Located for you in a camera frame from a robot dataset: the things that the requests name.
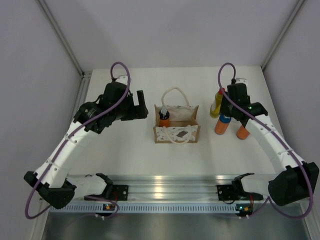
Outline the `dark blue pump bottle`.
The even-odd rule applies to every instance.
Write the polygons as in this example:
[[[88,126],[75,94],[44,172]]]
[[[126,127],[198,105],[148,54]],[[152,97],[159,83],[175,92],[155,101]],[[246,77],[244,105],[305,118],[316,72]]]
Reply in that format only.
[[[170,112],[166,107],[162,107],[159,114],[159,127],[168,128],[170,127]]]
[[[238,131],[236,133],[236,136],[240,140],[247,139],[249,135],[250,135],[250,132],[243,125],[240,126],[240,128],[238,129]]]

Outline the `yellow bottle red cap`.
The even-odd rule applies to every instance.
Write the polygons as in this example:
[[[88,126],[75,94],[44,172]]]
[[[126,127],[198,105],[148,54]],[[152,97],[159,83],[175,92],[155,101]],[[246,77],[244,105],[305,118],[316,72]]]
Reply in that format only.
[[[214,102],[210,107],[210,113],[209,113],[213,119],[218,118],[220,115],[220,107],[222,104],[223,96],[224,95],[221,89],[219,89],[219,91],[214,96]]]

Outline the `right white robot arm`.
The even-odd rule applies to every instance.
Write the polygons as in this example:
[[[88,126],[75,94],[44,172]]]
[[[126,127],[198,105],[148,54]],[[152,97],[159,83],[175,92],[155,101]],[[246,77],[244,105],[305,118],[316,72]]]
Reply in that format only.
[[[307,163],[289,147],[263,105],[250,101],[245,83],[231,81],[222,97],[220,114],[241,123],[259,143],[274,169],[273,174],[245,173],[236,177],[232,192],[237,198],[256,193],[285,206],[314,193],[319,167],[314,162]]]

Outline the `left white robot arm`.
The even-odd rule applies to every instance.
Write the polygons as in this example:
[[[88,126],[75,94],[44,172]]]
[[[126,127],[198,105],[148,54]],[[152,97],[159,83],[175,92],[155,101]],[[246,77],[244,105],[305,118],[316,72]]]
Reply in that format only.
[[[138,105],[124,83],[113,80],[95,101],[82,104],[73,117],[67,133],[51,156],[36,171],[28,171],[24,180],[52,207],[62,209],[82,197],[109,199],[113,181],[103,173],[70,177],[69,172],[81,153],[114,121],[145,119],[148,109],[142,90],[137,92]]]

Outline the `dark blue front pump bottle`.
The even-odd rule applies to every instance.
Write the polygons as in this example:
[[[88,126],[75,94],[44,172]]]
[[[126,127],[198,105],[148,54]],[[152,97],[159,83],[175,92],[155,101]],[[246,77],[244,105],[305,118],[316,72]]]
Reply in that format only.
[[[238,131],[236,133],[236,136],[240,140],[247,139],[249,135],[250,135],[250,132],[243,125],[240,126],[240,128],[238,129]]]

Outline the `light blue pump bottle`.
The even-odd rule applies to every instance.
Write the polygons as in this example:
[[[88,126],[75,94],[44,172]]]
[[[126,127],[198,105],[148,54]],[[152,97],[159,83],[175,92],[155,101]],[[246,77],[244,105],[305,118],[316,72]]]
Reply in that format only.
[[[216,123],[216,126],[214,128],[215,133],[218,135],[223,135],[226,132],[226,130],[231,122],[231,119],[232,118],[229,116],[220,115],[219,119]]]

